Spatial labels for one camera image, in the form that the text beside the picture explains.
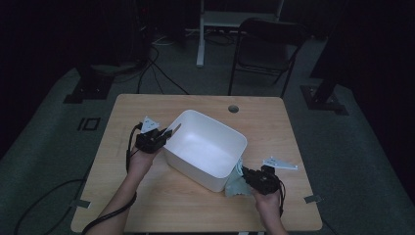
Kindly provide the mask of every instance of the white container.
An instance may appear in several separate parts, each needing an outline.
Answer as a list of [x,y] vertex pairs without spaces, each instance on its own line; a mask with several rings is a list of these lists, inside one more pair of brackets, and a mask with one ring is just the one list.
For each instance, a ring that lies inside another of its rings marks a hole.
[[209,190],[222,191],[247,147],[247,138],[192,110],[183,112],[168,129],[173,130],[164,145],[168,164]]

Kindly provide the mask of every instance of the black cable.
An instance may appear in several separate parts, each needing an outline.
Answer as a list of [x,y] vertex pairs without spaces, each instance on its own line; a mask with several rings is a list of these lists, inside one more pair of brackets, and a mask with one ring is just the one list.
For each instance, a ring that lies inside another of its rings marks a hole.
[[134,194],[134,197],[131,199],[131,201],[129,201],[129,203],[127,205],[125,205],[124,207],[122,207],[121,209],[118,209],[114,212],[108,213],[106,215],[103,215],[95,220],[93,220],[92,222],[90,222],[88,225],[86,225],[86,227],[82,230],[82,235],[86,234],[92,227],[94,227],[95,225],[104,222],[107,219],[110,219],[114,216],[119,215],[122,212],[125,212],[127,209],[129,209],[134,203],[135,200],[137,199],[137,193]]
[[321,217],[321,220],[323,221],[324,224],[326,224],[327,227],[329,227],[329,229],[336,235],[339,235],[339,233],[323,218]]
[[152,71],[153,71],[153,75],[155,76],[155,81],[157,83],[157,86],[159,87],[159,90],[160,90],[161,94],[164,94],[164,92],[162,91],[161,85],[159,83],[159,80],[157,79],[155,69],[153,67],[152,67]]
[[[155,49],[156,51],[156,57],[154,59],[154,61],[156,61],[159,58],[159,54],[160,54],[159,50],[157,50],[154,47],[151,47],[151,48]],[[137,92],[136,92],[137,94],[140,94],[140,88],[141,88],[141,85],[143,84],[143,76],[151,65],[152,65],[151,63],[147,64],[146,68],[140,74],[140,78],[138,79],[138,84],[137,84]]]
[[[23,215],[19,218],[18,223],[15,226],[15,231],[14,234],[18,235],[19,234],[19,229],[21,226],[21,223],[23,222],[24,218],[27,216],[27,214],[34,208],[37,206],[37,204],[39,204],[43,199],[45,199],[46,197],[48,197],[50,194],[52,194],[54,191],[58,190],[59,188],[74,183],[74,182],[85,182],[86,181],[86,176],[88,175],[89,171],[91,170],[92,164],[88,167],[87,171],[85,172],[85,174],[83,175],[83,177],[81,179],[73,179],[67,182],[64,182],[56,187],[54,187],[53,189],[51,189],[49,192],[47,192],[46,194],[44,194],[42,197],[40,197],[38,200],[36,200],[28,209],[26,209],[26,211],[23,213]],[[79,187],[76,190],[74,199],[76,200],[79,192],[81,190],[83,186],[83,183],[79,185]],[[64,221],[64,219],[68,216],[70,212],[70,208],[67,209],[67,211],[64,213],[64,215],[61,217],[61,219],[58,220],[58,222],[55,223],[54,226],[52,226],[47,232],[43,233],[45,235],[52,233],[61,223],[62,221]]]
[[152,65],[154,65],[164,76],[165,78],[167,78],[171,83],[173,83],[177,88],[179,88],[180,90],[182,90],[186,95],[189,95],[189,93],[183,89],[183,87],[181,87],[179,84],[177,84],[173,79],[171,79],[167,74],[165,74],[165,72],[154,62],[150,59],[150,62]]
[[150,61],[150,64],[146,67],[146,69],[143,71],[143,73],[140,75],[140,79],[139,79],[139,81],[138,81],[138,86],[137,86],[137,94],[140,94],[140,88],[141,88],[141,85],[142,85],[142,82],[143,82],[143,76],[144,76],[144,73],[147,71],[147,69],[149,68],[149,67],[151,67],[151,66],[155,66],[163,75],[164,75],[164,77],[165,78],[167,78],[171,83],[173,83],[177,88],[179,88],[180,90],[182,90],[186,95],[189,95],[189,93],[185,90],[185,89],[183,89],[183,87],[181,87],[179,84],[177,84],[173,79],[171,79],[157,64],[156,64],[156,59],[159,57],[159,50],[156,48],[156,47],[154,47],[154,46],[152,46],[152,49],[153,50],[155,50],[156,51],[156,53],[157,53],[157,56],[156,56],[156,58],[154,59],[154,60],[152,60],[152,59],[148,59],[149,61]]

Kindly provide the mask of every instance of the person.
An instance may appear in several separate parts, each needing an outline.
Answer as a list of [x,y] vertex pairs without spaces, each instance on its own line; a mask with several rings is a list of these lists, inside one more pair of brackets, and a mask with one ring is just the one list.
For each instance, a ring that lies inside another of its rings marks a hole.
[[[129,163],[128,173],[113,195],[110,202],[106,205],[99,217],[108,213],[114,212],[125,205],[127,205],[134,197],[138,186],[143,180],[146,173],[153,164],[153,159],[160,152],[156,151],[153,154],[147,154],[139,151],[135,147],[132,149],[131,159]],[[280,194],[275,192],[273,194],[261,195],[255,189],[252,189],[254,198],[256,200],[255,206],[259,212],[261,222],[267,233],[270,235],[286,235],[278,207],[280,205]],[[98,223],[90,228],[86,234],[88,235],[116,235],[123,234],[126,220],[128,218],[129,209],[114,216],[108,220]]]

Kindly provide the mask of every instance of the gray carpet floor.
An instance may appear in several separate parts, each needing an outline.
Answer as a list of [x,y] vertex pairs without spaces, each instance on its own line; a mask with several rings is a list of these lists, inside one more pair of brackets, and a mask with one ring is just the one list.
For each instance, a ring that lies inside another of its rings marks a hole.
[[[222,37],[209,37],[225,41]],[[323,228],[291,234],[415,234],[415,209],[392,170],[374,132],[350,90],[337,86],[335,93],[349,116],[311,111],[300,92],[301,85],[318,86],[310,78],[324,41],[310,39],[300,51],[284,102],[301,156],[318,203]],[[234,45],[207,44],[205,65],[196,67],[198,40],[185,45],[166,40],[156,45],[157,65],[192,95],[226,95]],[[98,66],[102,71],[116,68]],[[253,74],[238,73],[233,95],[279,96],[282,82],[272,78],[253,81]],[[0,234],[13,234],[24,212],[42,195],[69,180],[81,179],[95,158],[115,99],[136,93],[139,76],[115,78],[106,100],[63,104],[79,80],[76,70],[60,78],[38,108],[19,139],[0,162]],[[143,76],[141,93],[183,94],[157,68]],[[83,118],[99,118],[96,130],[78,130]],[[74,234],[69,205],[81,183],[69,183],[44,198],[25,215],[19,234]]]

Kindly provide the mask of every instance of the desk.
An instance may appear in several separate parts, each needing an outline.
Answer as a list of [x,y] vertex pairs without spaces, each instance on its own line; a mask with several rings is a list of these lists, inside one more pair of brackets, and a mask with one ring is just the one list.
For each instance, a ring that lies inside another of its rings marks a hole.
[[196,66],[201,68],[205,63],[205,26],[239,27],[248,18],[262,18],[279,21],[284,0],[277,0],[275,14],[236,13],[205,11],[205,0],[201,0],[199,49]]
[[[232,114],[230,105],[240,111]],[[248,139],[244,165],[259,169],[274,156],[298,165],[298,170],[277,169],[287,198],[282,220],[288,230],[318,230],[322,226],[300,151],[280,98],[182,95],[119,95],[111,113],[81,200],[90,208],[77,208],[71,229],[80,232],[95,219],[125,177],[125,150],[132,127],[145,116],[168,127],[183,111],[195,110],[240,131]],[[238,232],[263,231],[254,198],[213,193],[169,166],[161,152],[137,190],[125,231],[134,232]]]

